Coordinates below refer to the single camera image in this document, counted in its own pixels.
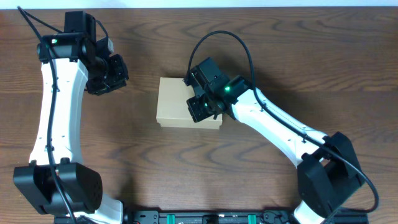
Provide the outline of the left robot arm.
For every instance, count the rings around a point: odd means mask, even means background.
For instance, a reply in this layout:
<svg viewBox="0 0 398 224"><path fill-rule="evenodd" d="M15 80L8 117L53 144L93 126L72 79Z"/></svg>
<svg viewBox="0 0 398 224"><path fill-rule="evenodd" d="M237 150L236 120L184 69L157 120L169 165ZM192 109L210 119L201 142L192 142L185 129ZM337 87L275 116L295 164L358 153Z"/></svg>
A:
<svg viewBox="0 0 398 224"><path fill-rule="evenodd" d="M124 204L104 193L100 174L84 165L81 153L83 95L109 93L129 78L109 37L97 39L98 26L92 15L70 11L63 30L39 36L39 130L29 163L14 169L13 181L32 207L55 223L130 221Z"/></svg>

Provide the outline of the brown cardboard box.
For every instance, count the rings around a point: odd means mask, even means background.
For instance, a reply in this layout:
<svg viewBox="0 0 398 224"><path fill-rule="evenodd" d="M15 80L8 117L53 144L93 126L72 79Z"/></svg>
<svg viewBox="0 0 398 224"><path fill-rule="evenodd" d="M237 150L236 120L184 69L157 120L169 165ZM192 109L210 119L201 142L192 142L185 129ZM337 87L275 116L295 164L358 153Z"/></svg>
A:
<svg viewBox="0 0 398 224"><path fill-rule="evenodd" d="M219 129L222 117L207 118L195 123L186 101L194 96L193 88L186 86L182 78L161 77L156 120L163 128Z"/></svg>

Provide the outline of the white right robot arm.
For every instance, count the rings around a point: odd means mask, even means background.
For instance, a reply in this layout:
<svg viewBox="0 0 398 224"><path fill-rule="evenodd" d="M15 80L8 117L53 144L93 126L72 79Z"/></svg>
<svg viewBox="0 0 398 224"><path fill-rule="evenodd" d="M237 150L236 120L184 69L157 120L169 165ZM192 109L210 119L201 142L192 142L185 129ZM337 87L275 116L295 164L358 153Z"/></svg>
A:
<svg viewBox="0 0 398 224"><path fill-rule="evenodd" d="M308 127L270 102L260 89L237 76L230 79L207 58L187 72L184 82L194 96L187 100L194 122L227 114L264 136L297 170L301 203L292 216L298 223L323 223L363 184L352 142Z"/></svg>

